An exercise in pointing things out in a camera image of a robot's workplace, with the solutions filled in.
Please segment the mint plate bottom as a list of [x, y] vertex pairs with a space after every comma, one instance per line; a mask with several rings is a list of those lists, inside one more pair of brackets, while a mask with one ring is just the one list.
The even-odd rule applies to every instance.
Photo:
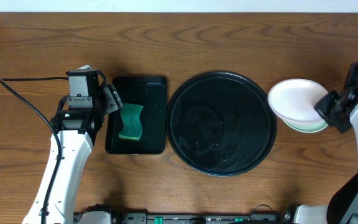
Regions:
[[299, 124], [288, 121], [284, 121], [284, 123], [295, 131], [299, 131], [301, 133], [317, 133], [328, 127], [328, 124], [324, 121], [311, 124]]

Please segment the green scrubbing sponge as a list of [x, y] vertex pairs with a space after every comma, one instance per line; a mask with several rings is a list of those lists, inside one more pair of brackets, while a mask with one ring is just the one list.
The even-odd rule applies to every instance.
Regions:
[[121, 119], [123, 128], [119, 132], [119, 138], [125, 140], [139, 141], [142, 135], [142, 124], [140, 115], [142, 105], [125, 103], [121, 108]]

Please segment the white plate top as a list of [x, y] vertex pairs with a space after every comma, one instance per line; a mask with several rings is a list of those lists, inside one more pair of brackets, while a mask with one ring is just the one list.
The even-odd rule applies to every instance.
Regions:
[[275, 84], [268, 93], [273, 112], [285, 121], [316, 124], [323, 121], [314, 106], [328, 94], [319, 83], [293, 78]]

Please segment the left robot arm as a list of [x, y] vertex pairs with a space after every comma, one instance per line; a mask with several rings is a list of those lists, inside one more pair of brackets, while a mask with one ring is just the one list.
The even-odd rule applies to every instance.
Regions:
[[51, 148], [47, 166], [34, 204], [24, 218], [24, 223], [73, 223], [74, 209], [81, 175], [91, 154], [99, 129], [93, 116], [101, 121], [104, 115], [122, 108], [121, 99], [113, 84], [99, 91], [102, 108], [77, 107], [64, 110], [68, 103], [95, 102], [89, 93], [64, 96], [52, 119]]

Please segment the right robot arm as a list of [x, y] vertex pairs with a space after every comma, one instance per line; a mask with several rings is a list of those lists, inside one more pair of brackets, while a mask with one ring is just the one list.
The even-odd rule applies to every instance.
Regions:
[[[350, 66], [343, 90], [329, 92], [314, 109], [340, 133], [354, 130], [358, 158], [358, 62]], [[287, 212], [285, 219], [289, 223], [358, 223], [358, 172], [333, 195], [328, 205], [299, 205]]]

